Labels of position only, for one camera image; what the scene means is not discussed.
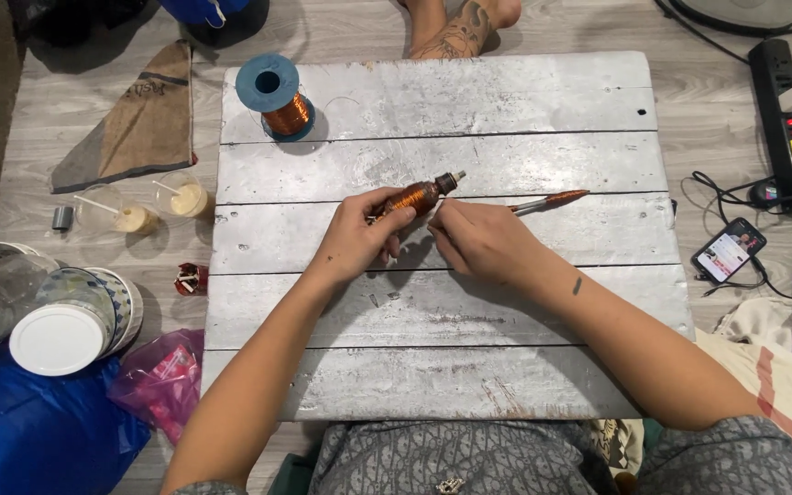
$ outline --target copper-wrapped pen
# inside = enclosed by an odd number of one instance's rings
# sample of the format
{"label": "copper-wrapped pen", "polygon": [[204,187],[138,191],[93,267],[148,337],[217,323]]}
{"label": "copper-wrapped pen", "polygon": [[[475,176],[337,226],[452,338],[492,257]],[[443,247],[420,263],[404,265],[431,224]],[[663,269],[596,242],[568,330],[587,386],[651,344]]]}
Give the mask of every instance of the copper-wrapped pen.
{"label": "copper-wrapped pen", "polygon": [[549,208],[555,208],[556,206],[561,206],[562,204],[570,203],[576,199],[579,199],[589,193],[588,189],[576,189],[573,191],[564,191],[561,193],[557,193],[554,195],[549,195],[544,197],[543,199],[538,199],[537,201],[531,201],[529,203],[523,204],[515,204],[509,207],[513,213],[519,213],[520,211],[524,211],[526,209],[536,209],[541,208],[543,206],[548,206]]}

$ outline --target wooden stick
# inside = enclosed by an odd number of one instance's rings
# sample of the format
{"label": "wooden stick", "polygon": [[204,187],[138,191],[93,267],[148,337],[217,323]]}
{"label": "wooden stick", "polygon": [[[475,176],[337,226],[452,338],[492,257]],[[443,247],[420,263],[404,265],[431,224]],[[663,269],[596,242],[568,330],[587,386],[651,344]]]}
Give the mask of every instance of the wooden stick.
{"label": "wooden stick", "polygon": [[111,206],[105,206],[103,203],[97,203],[96,201],[91,201],[90,199],[87,199],[86,197],[81,197],[79,195],[73,195],[72,197],[78,199],[79,201],[84,201],[87,204],[92,204],[92,205],[96,206],[97,208],[103,208],[106,211],[111,211],[111,212],[115,213],[115,215],[118,214],[118,211],[115,208],[112,208]]}
{"label": "wooden stick", "polygon": [[160,187],[163,187],[164,189],[166,189],[166,190],[170,191],[171,193],[173,193],[173,194],[174,194],[174,195],[176,195],[176,196],[182,196],[182,193],[181,193],[181,192],[177,191],[176,189],[174,189],[174,188],[172,188],[172,187],[170,187],[170,186],[165,186],[165,185],[163,185],[162,183],[160,183],[160,182],[158,182],[158,181],[152,181],[151,183],[152,183],[152,184],[157,184],[157,185],[159,185]]}

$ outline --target right hand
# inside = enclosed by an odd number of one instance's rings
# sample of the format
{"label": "right hand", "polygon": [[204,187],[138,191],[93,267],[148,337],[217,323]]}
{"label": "right hand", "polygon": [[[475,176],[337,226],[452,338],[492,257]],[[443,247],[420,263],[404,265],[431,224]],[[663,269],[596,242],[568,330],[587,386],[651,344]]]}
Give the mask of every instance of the right hand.
{"label": "right hand", "polygon": [[552,256],[524,222],[505,206],[445,199],[427,229],[454,269],[527,292]]}

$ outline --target wooden plank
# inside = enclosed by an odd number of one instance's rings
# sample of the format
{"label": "wooden plank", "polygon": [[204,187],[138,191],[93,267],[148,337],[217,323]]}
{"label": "wooden plank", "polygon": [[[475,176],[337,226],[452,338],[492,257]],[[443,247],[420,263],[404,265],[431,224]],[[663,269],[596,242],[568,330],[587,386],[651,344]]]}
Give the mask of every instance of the wooden plank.
{"label": "wooden plank", "polygon": [[[656,130],[641,52],[298,65],[317,107],[304,141]],[[221,143],[269,143],[225,73]]]}
{"label": "wooden plank", "polygon": [[655,132],[608,132],[228,144],[216,201],[340,201],[457,170],[468,178],[453,197],[668,190]]}
{"label": "wooden plank", "polygon": [[[536,197],[486,197],[514,204]],[[215,208],[214,275],[303,271],[314,257],[337,203],[246,204]],[[678,264],[671,200],[665,193],[589,195],[522,216],[534,235],[575,265]],[[425,220],[406,229],[402,255],[373,270],[447,268]]]}
{"label": "wooden plank", "polygon": [[[206,391],[237,351],[203,355]],[[304,352],[280,421],[641,418],[585,346]]]}
{"label": "wooden plank", "polygon": [[[690,340],[681,265],[585,268],[583,272]],[[207,349],[239,349],[297,274],[216,275],[209,280]],[[521,295],[452,270],[368,272],[317,322],[308,348],[563,345],[582,343]]]}

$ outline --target forearm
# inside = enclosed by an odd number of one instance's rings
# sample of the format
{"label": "forearm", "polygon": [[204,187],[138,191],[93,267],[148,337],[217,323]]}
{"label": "forearm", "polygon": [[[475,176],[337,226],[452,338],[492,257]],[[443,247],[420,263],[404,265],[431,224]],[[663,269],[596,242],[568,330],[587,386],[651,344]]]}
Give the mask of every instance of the forearm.
{"label": "forearm", "polygon": [[329,285],[307,274],[283,296],[193,411],[162,493],[213,479],[246,485],[331,297]]}
{"label": "forearm", "polygon": [[694,343],[546,251],[532,298],[565,321],[656,420],[702,430],[761,414],[755,397]]}

